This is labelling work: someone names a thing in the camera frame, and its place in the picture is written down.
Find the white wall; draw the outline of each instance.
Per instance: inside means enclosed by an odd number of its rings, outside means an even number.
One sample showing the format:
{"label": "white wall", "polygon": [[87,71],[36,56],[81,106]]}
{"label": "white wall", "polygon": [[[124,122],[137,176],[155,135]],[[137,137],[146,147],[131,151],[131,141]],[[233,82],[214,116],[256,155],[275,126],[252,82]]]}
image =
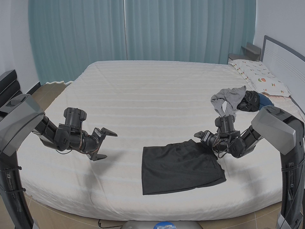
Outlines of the white wall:
{"label": "white wall", "polygon": [[30,44],[28,0],[0,0],[0,75],[13,69],[23,93],[39,82]]}
{"label": "white wall", "polygon": [[305,55],[305,0],[257,0],[254,45],[265,35]]}

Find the teal curtain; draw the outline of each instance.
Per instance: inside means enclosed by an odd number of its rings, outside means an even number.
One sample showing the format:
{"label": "teal curtain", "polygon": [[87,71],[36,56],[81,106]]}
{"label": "teal curtain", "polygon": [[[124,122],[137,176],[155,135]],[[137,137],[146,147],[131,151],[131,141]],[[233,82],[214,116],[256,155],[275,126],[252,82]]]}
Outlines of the teal curtain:
{"label": "teal curtain", "polygon": [[125,0],[128,59],[227,63],[253,42],[256,0]]}
{"label": "teal curtain", "polygon": [[125,60],[124,0],[29,0],[41,84],[73,81],[100,60]]}

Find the black cloth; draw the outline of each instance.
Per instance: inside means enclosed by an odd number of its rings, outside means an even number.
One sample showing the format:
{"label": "black cloth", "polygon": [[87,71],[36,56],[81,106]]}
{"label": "black cloth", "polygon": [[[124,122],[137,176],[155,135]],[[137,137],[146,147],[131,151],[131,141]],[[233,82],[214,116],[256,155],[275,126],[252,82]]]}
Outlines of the black cloth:
{"label": "black cloth", "polygon": [[165,147],[144,147],[143,195],[209,187],[226,181],[212,149],[192,139]]}
{"label": "black cloth", "polygon": [[242,101],[237,105],[237,109],[246,112],[256,112],[260,108],[260,96],[256,91],[246,91]]}

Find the pillow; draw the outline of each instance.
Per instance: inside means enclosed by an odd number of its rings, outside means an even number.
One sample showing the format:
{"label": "pillow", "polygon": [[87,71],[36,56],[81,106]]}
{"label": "pillow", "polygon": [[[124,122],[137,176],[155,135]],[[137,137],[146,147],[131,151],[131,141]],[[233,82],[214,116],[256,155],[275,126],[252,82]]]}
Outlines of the pillow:
{"label": "pillow", "polygon": [[252,90],[269,95],[290,96],[287,87],[261,61],[236,59],[229,64],[238,70]]}

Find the fitted sheet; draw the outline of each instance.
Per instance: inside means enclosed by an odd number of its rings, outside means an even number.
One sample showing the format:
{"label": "fitted sheet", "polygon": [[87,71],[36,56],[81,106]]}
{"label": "fitted sheet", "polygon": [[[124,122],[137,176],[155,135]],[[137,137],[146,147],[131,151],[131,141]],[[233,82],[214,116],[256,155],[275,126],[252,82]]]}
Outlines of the fitted sheet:
{"label": "fitted sheet", "polygon": [[[193,139],[196,132],[216,132],[218,114],[210,98],[222,88],[250,87],[231,65],[173,61],[95,62],[45,111],[64,123],[67,107],[83,109],[83,129],[105,127],[99,153],[92,162],[72,151],[60,155],[30,134],[18,150],[23,187],[39,202],[53,208],[109,220],[208,220],[241,216],[281,201],[279,152],[266,140],[250,154],[218,162],[227,181],[212,187],[171,194],[142,195],[144,146],[165,146]],[[274,104],[302,118],[285,97]],[[257,114],[236,112],[235,129],[245,130]]]}

